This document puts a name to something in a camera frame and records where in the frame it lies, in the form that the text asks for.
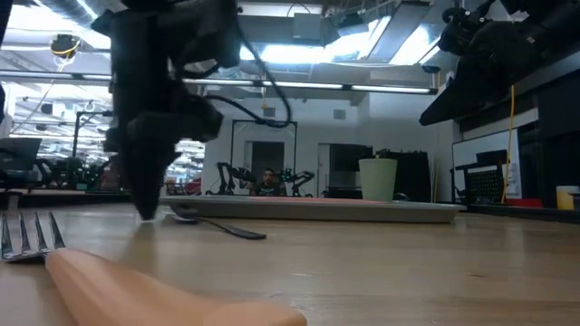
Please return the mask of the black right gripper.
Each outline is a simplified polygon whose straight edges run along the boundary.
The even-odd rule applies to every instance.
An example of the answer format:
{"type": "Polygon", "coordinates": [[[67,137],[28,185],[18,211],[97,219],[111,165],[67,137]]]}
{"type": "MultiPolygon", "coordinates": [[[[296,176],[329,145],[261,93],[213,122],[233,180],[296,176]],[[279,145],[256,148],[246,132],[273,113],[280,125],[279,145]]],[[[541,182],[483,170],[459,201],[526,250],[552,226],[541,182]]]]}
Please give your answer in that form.
{"type": "Polygon", "coordinates": [[[428,126],[455,120],[507,96],[513,83],[502,71],[536,71],[554,60],[555,6],[507,6],[522,21],[493,20],[490,8],[450,7],[441,14],[445,28],[438,46],[458,57],[455,77],[421,114],[428,126]]]}

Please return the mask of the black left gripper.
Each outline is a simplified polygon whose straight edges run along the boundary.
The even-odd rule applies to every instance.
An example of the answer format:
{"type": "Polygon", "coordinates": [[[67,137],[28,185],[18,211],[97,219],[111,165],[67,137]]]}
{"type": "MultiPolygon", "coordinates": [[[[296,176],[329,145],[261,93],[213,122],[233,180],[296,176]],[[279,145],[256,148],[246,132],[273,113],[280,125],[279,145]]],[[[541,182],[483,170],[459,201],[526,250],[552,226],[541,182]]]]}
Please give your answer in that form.
{"type": "Polygon", "coordinates": [[[182,139],[208,142],[224,116],[209,100],[176,81],[153,91],[112,87],[113,111],[104,149],[121,153],[121,175],[143,221],[155,217],[168,166],[182,139]]]}

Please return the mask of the dark metal spoon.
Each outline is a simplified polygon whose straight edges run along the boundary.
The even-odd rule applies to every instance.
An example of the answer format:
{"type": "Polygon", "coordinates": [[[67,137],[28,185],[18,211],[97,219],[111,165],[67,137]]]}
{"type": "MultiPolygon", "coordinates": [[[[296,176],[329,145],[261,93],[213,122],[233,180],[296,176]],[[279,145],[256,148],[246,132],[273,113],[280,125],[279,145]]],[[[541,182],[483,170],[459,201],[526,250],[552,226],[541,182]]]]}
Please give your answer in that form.
{"type": "Polygon", "coordinates": [[[212,225],[215,228],[233,235],[234,237],[238,237],[241,239],[245,239],[245,240],[251,240],[251,241],[260,241],[260,240],[266,240],[267,239],[267,235],[265,234],[261,234],[261,233],[256,233],[256,232],[252,232],[252,231],[248,231],[245,229],[241,229],[238,227],[234,227],[232,225],[224,225],[224,224],[220,224],[211,220],[208,220],[205,217],[202,217],[198,211],[196,209],[193,208],[183,208],[183,207],[179,207],[179,206],[172,206],[171,210],[173,211],[172,214],[170,214],[171,218],[176,222],[176,223],[181,223],[184,225],[200,225],[200,224],[207,224],[207,225],[212,225]]]}

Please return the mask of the fork with orange handle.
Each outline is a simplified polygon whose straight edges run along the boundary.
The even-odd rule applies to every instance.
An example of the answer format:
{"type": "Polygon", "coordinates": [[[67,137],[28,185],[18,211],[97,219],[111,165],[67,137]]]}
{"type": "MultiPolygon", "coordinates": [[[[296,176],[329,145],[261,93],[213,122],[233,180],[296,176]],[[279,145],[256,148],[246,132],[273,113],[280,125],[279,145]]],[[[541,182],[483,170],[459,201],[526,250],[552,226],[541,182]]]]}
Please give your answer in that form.
{"type": "Polygon", "coordinates": [[[13,248],[8,217],[0,215],[0,260],[42,264],[78,326],[308,326],[305,316],[271,302],[230,302],[196,295],[97,254],[65,246],[49,215],[53,245],[34,218],[37,248],[18,215],[21,249],[13,248]]]}

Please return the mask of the light green plastic cup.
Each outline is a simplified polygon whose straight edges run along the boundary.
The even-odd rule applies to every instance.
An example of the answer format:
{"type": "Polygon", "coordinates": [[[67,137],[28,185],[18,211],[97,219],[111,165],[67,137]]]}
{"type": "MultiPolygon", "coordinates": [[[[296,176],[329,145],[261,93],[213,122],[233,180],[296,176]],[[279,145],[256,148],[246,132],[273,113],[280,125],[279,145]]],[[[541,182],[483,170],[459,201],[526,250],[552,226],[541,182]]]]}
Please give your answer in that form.
{"type": "Polygon", "coordinates": [[[362,198],[389,202],[393,200],[398,161],[391,158],[359,160],[362,198]]]}

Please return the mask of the grey plastic tray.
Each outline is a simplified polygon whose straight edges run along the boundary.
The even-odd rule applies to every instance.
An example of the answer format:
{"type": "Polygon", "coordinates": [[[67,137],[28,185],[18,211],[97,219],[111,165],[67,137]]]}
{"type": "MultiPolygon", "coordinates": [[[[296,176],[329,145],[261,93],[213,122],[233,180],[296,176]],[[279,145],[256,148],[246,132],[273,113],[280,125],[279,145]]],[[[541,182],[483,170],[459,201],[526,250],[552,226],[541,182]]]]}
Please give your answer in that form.
{"type": "Polygon", "coordinates": [[[165,196],[176,213],[202,217],[373,223],[449,224],[464,206],[319,197],[165,196]]]}

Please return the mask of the white board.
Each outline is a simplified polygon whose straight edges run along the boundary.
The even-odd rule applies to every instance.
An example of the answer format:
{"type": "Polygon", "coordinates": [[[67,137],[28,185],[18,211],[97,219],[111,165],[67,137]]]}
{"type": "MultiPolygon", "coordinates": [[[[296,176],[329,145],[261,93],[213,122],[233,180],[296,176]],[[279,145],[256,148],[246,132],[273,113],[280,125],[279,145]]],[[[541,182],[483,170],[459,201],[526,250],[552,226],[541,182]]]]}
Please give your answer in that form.
{"type": "MultiPolygon", "coordinates": [[[[495,132],[474,139],[463,140],[452,145],[453,167],[473,163],[479,152],[505,149],[506,163],[503,166],[504,177],[507,177],[506,198],[522,198],[522,177],[519,159],[519,144],[517,129],[495,132]]],[[[462,189],[463,177],[459,172],[453,172],[456,186],[462,189]]]]}

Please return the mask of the black perforated table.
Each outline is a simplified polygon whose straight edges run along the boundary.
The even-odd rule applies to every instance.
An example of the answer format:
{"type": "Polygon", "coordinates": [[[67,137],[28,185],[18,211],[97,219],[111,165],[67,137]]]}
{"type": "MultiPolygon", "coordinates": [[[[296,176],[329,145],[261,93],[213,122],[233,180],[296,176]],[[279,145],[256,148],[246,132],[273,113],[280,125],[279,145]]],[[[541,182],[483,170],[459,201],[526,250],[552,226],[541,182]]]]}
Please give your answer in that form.
{"type": "Polygon", "coordinates": [[[508,152],[505,149],[479,152],[476,161],[452,169],[463,177],[464,186],[456,186],[456,177],[452,185],[459,201],[470,204],[500,204],[504,196],[504,172],[508,152]]]}

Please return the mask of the black cabinet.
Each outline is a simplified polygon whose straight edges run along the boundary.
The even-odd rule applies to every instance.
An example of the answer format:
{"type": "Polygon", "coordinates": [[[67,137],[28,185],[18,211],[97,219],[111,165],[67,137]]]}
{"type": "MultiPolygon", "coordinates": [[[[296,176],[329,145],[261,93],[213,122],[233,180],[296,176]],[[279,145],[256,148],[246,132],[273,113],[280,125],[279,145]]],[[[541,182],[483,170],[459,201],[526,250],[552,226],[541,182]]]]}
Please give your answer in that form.
{"type": "Polygon", "coordinates": [[[414,202],[431,201],[430,162],[424,151],[397,152],[378,150],[379,158],[397,161],[394,191],[403,193],[414,202]]]}

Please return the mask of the person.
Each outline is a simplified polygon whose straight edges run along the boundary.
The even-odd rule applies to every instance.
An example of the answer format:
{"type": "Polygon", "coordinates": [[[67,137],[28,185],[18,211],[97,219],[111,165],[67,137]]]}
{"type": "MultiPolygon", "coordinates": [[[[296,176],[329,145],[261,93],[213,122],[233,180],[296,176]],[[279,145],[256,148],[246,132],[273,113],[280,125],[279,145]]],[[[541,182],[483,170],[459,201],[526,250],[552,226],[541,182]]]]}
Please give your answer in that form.
{"type": "Polygon", "coordinates": [[[257,197],[286,197],[286,187],[271,168],[264,170],[262,181],[255,184],[251,190],[252,196],[257,197]]]}

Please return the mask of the flat red item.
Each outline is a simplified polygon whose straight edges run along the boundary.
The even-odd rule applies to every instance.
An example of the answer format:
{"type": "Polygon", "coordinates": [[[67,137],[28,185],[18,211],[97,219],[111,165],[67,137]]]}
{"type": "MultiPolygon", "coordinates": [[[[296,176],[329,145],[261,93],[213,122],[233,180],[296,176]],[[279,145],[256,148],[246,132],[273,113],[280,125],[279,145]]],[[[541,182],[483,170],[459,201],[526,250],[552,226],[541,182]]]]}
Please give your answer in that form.
{"type": "Polygon", "coordinates": [[[506,204],[510,206],[543,208],[544,204],[541,198],[507,198],[506,204]]]}

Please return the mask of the dark monitor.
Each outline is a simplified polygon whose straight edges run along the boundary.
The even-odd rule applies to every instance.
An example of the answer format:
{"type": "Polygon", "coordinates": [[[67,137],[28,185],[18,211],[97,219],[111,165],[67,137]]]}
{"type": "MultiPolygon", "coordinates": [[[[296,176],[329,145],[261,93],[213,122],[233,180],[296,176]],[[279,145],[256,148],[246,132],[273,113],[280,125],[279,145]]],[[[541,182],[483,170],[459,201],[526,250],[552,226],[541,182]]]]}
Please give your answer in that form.
{"type": "Polygon", "coordinates": [[[34,163],[41,142],[38,138],[0,139],[0,190],[29,187],[39,180],[34,163]]]}

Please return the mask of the long light bar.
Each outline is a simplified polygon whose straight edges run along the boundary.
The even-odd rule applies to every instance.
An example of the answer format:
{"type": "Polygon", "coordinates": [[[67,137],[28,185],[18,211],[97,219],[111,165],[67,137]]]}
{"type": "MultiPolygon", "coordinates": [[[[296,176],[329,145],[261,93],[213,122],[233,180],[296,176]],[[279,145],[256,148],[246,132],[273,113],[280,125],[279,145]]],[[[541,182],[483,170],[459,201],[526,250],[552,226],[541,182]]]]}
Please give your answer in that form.
{"type": "MultiPolygon", "coordinates": [[[[5,82],[29,81],[38,83],[56,82],[74,85],[101,85],[106,86],[111,82],[111,76],[107,74],[89,74],[77,72],[35,72],[35,71],[15,71],[0,70],[0,80],[5,82]]],[[[211,86],[236,86],[236,87],[258,87],[272,88],[270,81],[260,80],[227,80],[227,79],[184,79],[186,84],[211,85],[211,86]]],[[[345,84],[345,83],[320,83],[307,81],[277,81],[275,83],[280,88],[321,90],[321,91],[358,91],[376,93],[401,93],[417,95],[437,95],[436,88],[415,88],[404,86],[382,86],[367,84],[345,84]]]]}

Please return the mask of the black ceiling dome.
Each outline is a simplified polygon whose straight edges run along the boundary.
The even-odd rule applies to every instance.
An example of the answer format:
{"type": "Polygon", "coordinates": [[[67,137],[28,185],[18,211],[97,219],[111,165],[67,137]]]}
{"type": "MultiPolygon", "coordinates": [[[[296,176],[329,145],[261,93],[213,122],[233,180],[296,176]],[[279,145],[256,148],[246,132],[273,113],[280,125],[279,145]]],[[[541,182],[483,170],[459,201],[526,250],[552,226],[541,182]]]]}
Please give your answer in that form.
{"type": "Polygon", "coordinates": [[[72,34],[57,34],[52,40],[50,51],[56,57],[72,59],[80,47],[82,40],[72,34]]]}

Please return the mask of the black aluminium table frame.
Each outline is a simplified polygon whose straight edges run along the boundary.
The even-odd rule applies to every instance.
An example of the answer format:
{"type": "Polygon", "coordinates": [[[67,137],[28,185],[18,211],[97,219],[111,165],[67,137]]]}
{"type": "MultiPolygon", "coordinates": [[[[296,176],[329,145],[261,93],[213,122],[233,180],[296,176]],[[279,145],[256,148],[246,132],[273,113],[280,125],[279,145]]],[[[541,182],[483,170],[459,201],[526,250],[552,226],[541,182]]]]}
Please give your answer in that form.
{"type": "Polygon", "coordinates": [[[474,204],[467,206],[466,211],[469,213],[482,215],[506,216],[528,220],[580,225],[580,211],[575,210],[474,204]]]}

